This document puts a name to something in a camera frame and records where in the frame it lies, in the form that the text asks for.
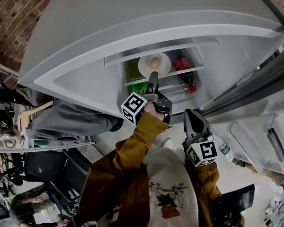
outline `white plate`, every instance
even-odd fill
[[[155,57],[158,57],[160,60],[160,65],[157,69],[151,68],[151,60]],[[170,59],[166,54],[155,53],[141,57],[138,62],[138,69],[142,76],[146,78],[149,78],[153,71],[158,72],[158,77],[162,78],[169,72],[170,64]]]

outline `person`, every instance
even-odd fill
[[[91,165],[68,227],[213,226],[214,204],[221,197],[216,163],[194,167],[171,149],[152,146],[169,128],[163,119],[147,104],[133,135]],[[237,226],[243,227],[239,216]]]
[[[66,220],[55,223],[36,224],[34,214],[54,205],[51,201],[40,197],[44,192],[45,186],[42,184],[13,197],[9,206],[9,214],[20,227],[64,227],[67,225],[68,221]]]

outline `water bottle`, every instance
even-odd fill
[[[236,165],[236,163],[238,162],[238,159],[236,159],[234,157],[233,151],[231,150],[231,148],[226,143],[219,144],[219,150],[220,150],[220,152],[223,153],[223,155],[225,155],[227,157],[227,159],[233,165]]]

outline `white floor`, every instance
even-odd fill
[[[134,127],[125,121],[123,127],[119,131],[103,133],[94,137],[94,140],[96,141],[97,148],[101,149],[103,153],[107,154],[115,149],[116,142],[130,137],[133,133],[133,130]],[[156,146],[162,146],[167,138],[172,138],[174,140],[173,149],[178,153],[183,153],[181,143],[185,137],[186,135],[183,130],[183,125],[180,124],[159,135],[154,144]],[[91,162],[95,162],[102,157],[102,155],[95,151],[92,147],[87,147],[84,150],[84,155]],[[220,179],[217,185],[222,193],[231,192],[253,183],[255,184],[256,194],[254,198],[254,205],[252,208],[247,209],[244,213],[246,222],[245,226],[264,227],[265,208],[268,202],[275,195],[280,194],[280,188],[278,188],[274,182],[267,177],[264,177],[260,174],[254,175],[246,168],[233,166],[222,154],[216,160],[216,162],[220,172]]]

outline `refrigerator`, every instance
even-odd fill
[[[271,0],[51,0],[18,82],[123,117],[129,87],[147,81],[129,61],[178,51],[194,66],[159,78],[171,124],[199,109],[236,157],[284,173],[284,11]],[[178,74],[191,71],[188,94]]]

